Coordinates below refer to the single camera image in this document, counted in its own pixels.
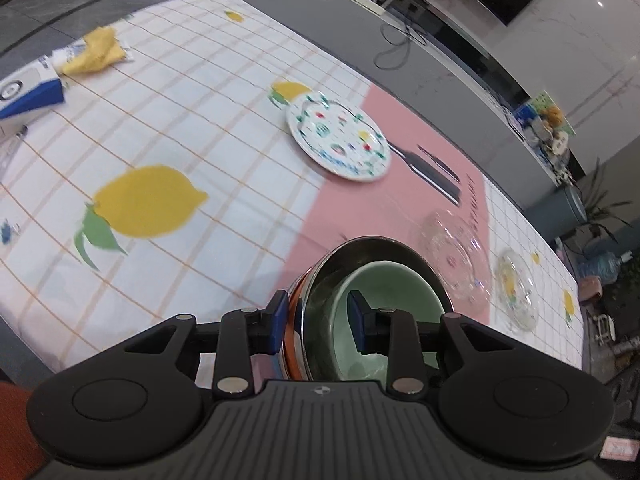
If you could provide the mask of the large clear glass plate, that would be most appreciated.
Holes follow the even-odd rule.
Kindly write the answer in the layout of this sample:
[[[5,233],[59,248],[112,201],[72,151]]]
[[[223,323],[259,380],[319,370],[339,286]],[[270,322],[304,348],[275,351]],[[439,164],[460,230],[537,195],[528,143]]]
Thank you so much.
[[[448,210],[435,210],[422,223],[418,245],[454,310],[482,318],[490,305],[491,276],[486,250],[472,228]]]

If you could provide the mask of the white painted ceramic plate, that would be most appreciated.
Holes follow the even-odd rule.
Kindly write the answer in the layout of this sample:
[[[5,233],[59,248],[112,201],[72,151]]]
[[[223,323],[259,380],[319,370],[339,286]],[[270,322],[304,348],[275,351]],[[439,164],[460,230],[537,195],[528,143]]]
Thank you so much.
[[[334,176],[372,182],[390,170],[390,144],[352,103],[322,92],[303,93],[288,104],[286,120],[297,145]]]

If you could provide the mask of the small clear glass plate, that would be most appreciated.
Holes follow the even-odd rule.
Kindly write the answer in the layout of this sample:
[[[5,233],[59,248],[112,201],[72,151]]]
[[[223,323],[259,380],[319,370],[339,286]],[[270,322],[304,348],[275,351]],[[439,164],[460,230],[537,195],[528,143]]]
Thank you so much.
[[[500,252],[495,278],[501,310],[517,330],[532,332],[538,324],[539,309],[533,274],[524,258],[512,248]]]

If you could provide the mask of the checkered lemon tablecloth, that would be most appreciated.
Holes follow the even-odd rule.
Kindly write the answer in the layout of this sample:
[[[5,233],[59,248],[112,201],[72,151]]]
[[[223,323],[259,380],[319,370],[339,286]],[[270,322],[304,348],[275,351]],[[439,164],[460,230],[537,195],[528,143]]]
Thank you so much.
[[[242,0],[169,0],[114,27],[132,61],[67,81],[1,178],[1,317],[51,370],[171,315],[259,307],[344,240],[413,244],[450,208],[427,168],[458,177],[456,214],[490,261],[511,249],[532,271],[539,318],[523,341],[582,364],[572,274],[477,166],[366,77]],[[362,106],[394,144],[387,176],[358,184],[315,164],[271,95],[281,81]],[[204,195],[186,222],[93,242],[96,193],[156,167]]]

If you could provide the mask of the pink stool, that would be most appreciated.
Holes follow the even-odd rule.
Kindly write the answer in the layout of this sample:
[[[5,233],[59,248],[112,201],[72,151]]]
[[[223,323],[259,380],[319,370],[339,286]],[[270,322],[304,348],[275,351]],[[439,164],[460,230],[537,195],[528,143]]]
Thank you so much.
[[[589,275],[578,283],[578,299],[581,304],[596,301],[602,297],[602,283],[597,275]]]

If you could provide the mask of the grey trash bin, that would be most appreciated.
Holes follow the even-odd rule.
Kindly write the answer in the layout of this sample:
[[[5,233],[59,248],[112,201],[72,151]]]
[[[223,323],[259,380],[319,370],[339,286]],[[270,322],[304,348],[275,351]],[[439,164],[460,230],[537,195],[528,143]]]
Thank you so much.
[[[578,188],[569,185],[526,209],[525,217],[546,242],[570,234],[588,221]]]

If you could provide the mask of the water bottle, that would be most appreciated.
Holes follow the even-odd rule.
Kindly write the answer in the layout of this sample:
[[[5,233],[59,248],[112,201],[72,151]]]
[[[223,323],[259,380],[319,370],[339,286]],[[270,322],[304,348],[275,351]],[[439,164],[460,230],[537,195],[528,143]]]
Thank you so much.
[[[611,285],[616,282],[622,259],[612,252],[604,252],[597,257],[582,262],[577,269],[580,278],[595,276],[600,278],[602,285]]]

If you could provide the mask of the right corner potted plant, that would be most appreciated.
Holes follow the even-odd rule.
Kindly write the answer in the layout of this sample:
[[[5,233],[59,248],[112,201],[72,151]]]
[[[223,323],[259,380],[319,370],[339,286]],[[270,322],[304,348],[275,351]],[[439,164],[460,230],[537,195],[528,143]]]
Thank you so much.
[[[582,228],[588,230],[591,240],[600,240],[606,236],[618,244],[618,238],[608,226],[608,221],[615,220],[623,226],[630,226],[630,222],[621,217],[617,211],[634,202],[632,200],[608,201],[610,191],[604,186],[605,168],[606,165],[601,164],[600,158],[597,158],[593,172],[577,183],[578,196],[586,214],[586,221],[582,224]]]

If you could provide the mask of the teddy bear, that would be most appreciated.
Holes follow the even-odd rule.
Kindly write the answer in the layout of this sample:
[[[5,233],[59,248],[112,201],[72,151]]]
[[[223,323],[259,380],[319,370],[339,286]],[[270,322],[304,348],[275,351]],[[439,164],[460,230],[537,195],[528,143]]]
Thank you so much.
[[[560,110],[556,105],[547,106],[539,113],[539,116],[546,127],[551,130],[560,128],[565,122],[562,110]]]

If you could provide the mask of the yellow cloth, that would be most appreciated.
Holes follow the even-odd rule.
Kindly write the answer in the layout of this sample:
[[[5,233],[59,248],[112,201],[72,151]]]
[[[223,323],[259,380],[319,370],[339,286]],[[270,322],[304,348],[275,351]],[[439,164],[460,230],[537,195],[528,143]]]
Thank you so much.
[[[63,50],[56,71],[65,76],[92,74],[125,58],[126,51],[120,45],[114,27],[97,27],[82,38],[81,44]]]

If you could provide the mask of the blue white box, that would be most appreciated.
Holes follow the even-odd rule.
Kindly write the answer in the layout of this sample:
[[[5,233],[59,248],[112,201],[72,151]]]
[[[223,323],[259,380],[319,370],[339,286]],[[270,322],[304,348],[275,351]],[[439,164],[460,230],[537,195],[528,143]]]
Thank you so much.
[[[81,44],[82,38],[74,44]],[[132,60],[132,51],[118,39],[126,51],[122,62]],[[37,117],[65,102],[63,77],[56,69],[63,50],[53,50],[16,70],[1,81],[1,142],[13,140]]]

